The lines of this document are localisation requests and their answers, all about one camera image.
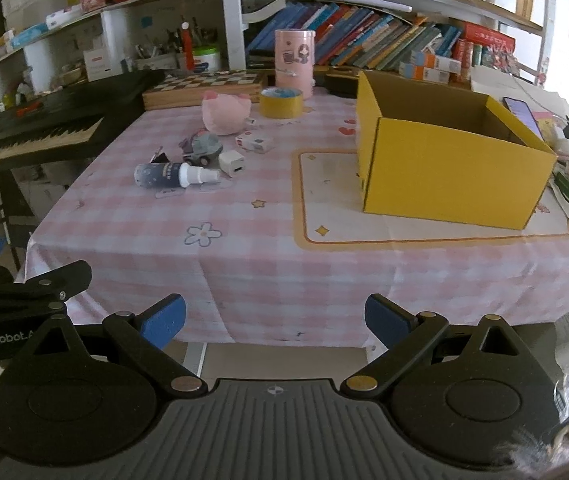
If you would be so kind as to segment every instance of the wooden chess board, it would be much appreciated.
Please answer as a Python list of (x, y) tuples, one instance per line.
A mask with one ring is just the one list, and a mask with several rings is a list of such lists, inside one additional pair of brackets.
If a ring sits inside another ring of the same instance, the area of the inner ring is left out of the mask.
[(159, 85), (147, 90), (142, 97), (145, 110), (197, 106), (207, 90), (220, 94), (248, 94), (251, 101), (260, 100), (266, 76), (260, 72), (232, 70), (188, 76), (168, 74)]

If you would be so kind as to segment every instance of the roll of tape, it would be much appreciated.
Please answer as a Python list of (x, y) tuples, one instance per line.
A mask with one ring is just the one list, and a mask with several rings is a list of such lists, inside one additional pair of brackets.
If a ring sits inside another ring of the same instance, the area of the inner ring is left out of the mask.
[(260, 113), (270, 119), (293, 119), (302, 115), (304, 100), (296, 88), (265, 88), (260, 93)]

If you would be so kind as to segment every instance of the pink cylindrical container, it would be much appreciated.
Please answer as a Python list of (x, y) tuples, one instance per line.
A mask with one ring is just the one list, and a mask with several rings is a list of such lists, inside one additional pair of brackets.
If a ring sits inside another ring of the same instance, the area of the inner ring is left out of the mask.
[(297, 88), (306, 99), (313, 95), (315, 30), (276, 30), (276, 86)]

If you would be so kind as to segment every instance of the phone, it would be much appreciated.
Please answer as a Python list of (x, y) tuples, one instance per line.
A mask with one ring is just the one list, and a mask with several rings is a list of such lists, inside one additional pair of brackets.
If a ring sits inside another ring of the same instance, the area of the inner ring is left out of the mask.
[(542, 132), (539, 130), (538, 122), (535, 120), (533, 112), (529, 108), (528, 104), (524, 101), (520, 101), (519, 99), (513, 99), (512, 97), (505, 97), (502, 101), (504, 106), (506, 106), (514, 116), (528, 126), (529, 129), (540, 139), (544, 140)]

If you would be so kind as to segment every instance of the open box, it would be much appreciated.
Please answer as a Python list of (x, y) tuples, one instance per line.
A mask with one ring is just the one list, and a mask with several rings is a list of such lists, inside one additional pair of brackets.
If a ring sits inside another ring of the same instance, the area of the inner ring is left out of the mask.
[(557, 157), (492, 97), (360, 72), (367, 213), (524, 229)]

